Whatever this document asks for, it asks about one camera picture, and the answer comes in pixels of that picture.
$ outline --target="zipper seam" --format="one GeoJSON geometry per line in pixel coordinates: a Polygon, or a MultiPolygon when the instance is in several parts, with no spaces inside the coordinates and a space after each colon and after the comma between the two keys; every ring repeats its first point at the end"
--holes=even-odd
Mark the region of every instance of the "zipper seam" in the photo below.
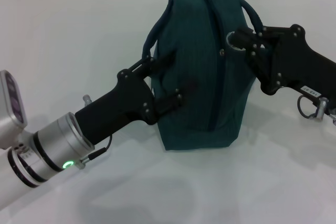
{"type": "Polygon", "coordinates": [[[215,95],[213,99],[213,104],[210,113],[210,119],[208,123],[208,130],[213,131],[216,128],[219,111],[222,103],[222,97],[224,92],[224,81],[225,81],[225,72],[226,72],[226,58],[220,56],[219,51],[221,49],[225,49],[225,43],[223,41],[224,38],[224,29],[222,24],[222,19],[220,19],[219,14],[212,2],[212,0],[204,0],[206,3],[206,7],[209,12],[210,23],[212,26],[212,31],[214,33],[214,37],[217,45],[217,73],[216,73],[216,87],[215,87],[215,95]]]}

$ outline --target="teal bag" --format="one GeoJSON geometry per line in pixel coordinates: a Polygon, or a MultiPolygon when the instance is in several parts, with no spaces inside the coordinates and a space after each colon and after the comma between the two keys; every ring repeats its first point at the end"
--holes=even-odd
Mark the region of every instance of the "teal bag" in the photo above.
{"type": "Polygon", "coordinates": [[[175,62],[152,76],[156,98],[174,92],[188,80],[197,89],[180,109],[162,117],[159,130],[166,150],[227,147],[237,137],[255,76],[245,51],[232,47],[228,35],[247,27],[243,9],[257,33],[262,22],[244,0],[169,0],[150,31],[142,57],[156,48],[154,58],[175,52],[175,62]]]}

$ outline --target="white table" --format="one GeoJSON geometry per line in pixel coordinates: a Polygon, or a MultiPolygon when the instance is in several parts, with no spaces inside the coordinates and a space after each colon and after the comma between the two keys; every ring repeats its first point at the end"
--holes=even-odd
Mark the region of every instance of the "white table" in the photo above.
{"type": "MultiPolygon", "coordinates": [[[[336,0],[247,1],[265,25],[302,25],[308,44],[336,61],[336,0]]],[[[167,0],[0,4],[0,68],[18,81],[34,132],[78,111],[84,94],[111,90],[117,72],[140,59],[167,0]]],[[[300,117],[298,95],[269,97],[256,82],[239,138],[224,149],[166,152],[156,126],[134,122],[113,136],[108,154],[32,190],[0,222],[335,223],[336,127],[300,117]]]]}

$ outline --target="green led light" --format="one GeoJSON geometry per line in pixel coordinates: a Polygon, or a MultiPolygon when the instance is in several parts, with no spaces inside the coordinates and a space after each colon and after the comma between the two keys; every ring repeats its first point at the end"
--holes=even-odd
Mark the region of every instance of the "green led light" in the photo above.
{"type": "Polygon", "coordinates": [[[63,164],[63,169],[66,169],[68,168],[69,166],[73,165],[74,164],[74,161],[68,161],[68,162],[65,162],[63,164]]]}

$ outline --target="label sticker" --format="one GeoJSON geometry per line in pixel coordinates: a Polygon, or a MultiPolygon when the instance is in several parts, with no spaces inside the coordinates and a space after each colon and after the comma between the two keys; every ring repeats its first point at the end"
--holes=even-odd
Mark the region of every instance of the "label sticker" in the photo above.
{"type": "Polygon", "coordinates": [[[307,86],[303,86],[301,90],[307,92],[308,94],[312,95],[313,97],[319,97],[321,94],[316,92],[314,89],[308,88],[307,86]]]}

